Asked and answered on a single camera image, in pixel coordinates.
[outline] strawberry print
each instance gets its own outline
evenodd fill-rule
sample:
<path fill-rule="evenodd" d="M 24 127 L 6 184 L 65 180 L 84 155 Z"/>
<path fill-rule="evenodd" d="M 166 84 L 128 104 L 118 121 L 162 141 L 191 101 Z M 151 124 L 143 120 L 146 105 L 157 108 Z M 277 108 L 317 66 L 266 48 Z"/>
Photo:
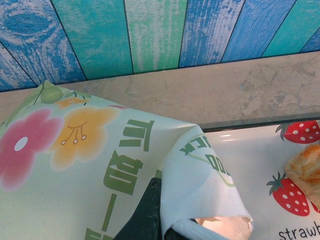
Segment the strawberry print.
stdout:
<path fill-rule="evenodd" d="M 301 217 L 308 216 L 310 208 L 307 198 L 300 188 L 291 179 L 285 178 L 286 174 L 281 176 L 278 172 L 277 178 L 275 176 L 272 177 L 274 181 L 269 181 L 266 184 L 267 186 L 271 186 L 269 195 L 271 196 L 272 194 L 276 202 L 289 213 Z"/>
<path fill-rule="evenodd" d="M 317 121 L 285 123 L 275 130 L 280 132 L 282 140 L 287 139 L 296 144 L 311 144 L 320 140 L 320 128 Z"/>
<path fill-rule="evenodd" d="M 316 207 L 316 205 L 314 205 L 312 202 L 311 202 L 311 205 L 313 207 L 313 209 L 320 214 L 320 210 Z"/>

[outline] pink flower print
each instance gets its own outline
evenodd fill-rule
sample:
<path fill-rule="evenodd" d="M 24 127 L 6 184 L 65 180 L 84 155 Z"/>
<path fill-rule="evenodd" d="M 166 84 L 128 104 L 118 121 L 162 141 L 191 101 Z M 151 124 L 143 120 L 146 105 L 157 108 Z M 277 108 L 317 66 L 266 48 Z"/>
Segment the pink flower print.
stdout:
<path fill-rule="evenodd" d="M 31 175 L 36 156 L 48 149 L 63 127 L 62 117 L 50 117 L 45 107 L 16 120 L 0 138 L 0 186 L 10 192 L 21 187 Z"/>

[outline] white tray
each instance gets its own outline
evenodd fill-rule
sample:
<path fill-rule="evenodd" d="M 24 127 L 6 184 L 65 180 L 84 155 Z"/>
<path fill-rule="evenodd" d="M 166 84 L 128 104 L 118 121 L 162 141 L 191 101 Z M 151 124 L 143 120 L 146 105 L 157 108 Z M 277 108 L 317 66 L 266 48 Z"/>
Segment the white tray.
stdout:
<path fill-rule="evenodd" d="M 289 179 L 282 182 L 285 188 L 280 187 L 277 194 L 280 204 L 290 205 L 285 209 L 276 201 L 273 193 L 270 195 L 272 186 L 267 185 L 274 180 L 273 176 L 278 177 L 278 172 L 283 176 L 284 164 L 307 146 L 287 139 L 298 142 L 320 139 L 319 121 L 315 130 L 314 125 L 315 121 L 305 121 L 283 128 L 283 134 L 289 131 L 284 134 L 283 140 L 281 130 L 276 132 L 279 125 L 206 133 L 253 218 L 254 230 L 250 240 L 320 239 L 320 213 L 304 199 L 304 194 L 298 195 L 299 189 L 292 187 Z M 307 216 L 293 214 L 288 209 Z"/>

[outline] black plastic object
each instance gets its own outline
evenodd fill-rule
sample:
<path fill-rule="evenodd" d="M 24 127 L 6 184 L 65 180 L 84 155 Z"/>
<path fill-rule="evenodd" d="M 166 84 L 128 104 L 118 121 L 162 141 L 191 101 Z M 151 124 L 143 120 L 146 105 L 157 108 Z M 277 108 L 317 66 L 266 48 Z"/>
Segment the black plastic object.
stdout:
<path fill-rule="evenodd" d="M 161 179 L 150 180 L 132 217 L 113 240 L 161 240 L 160 222 Z M 170 228 L 165 240 L 188 240 Z"/>

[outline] yellow flower print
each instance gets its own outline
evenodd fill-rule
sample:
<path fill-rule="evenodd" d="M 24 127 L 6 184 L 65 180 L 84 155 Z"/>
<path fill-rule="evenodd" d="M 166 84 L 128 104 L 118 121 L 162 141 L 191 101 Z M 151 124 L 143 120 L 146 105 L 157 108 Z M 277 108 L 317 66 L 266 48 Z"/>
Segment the yellow flower print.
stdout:
<path fill-rule="evenodd" d="M 69 97 L 60 101 L 55 102 L 55 104 L 59 105 L 60 109 L 64 109 L 69 107 L 72 104 L 84 104 L 87 103 L 87 99 L 79 99 L 77 97 Z"/>
<path fill-rule="evenodd" d="M 62 131 L 50 148 L 50 165 L 55 171 L 64 171 L 76 160 L 87 163 L 96 159 L 107 143 L 104 126 L 120 113 L 115 107 L 83 106 L 68 112 Z"/>

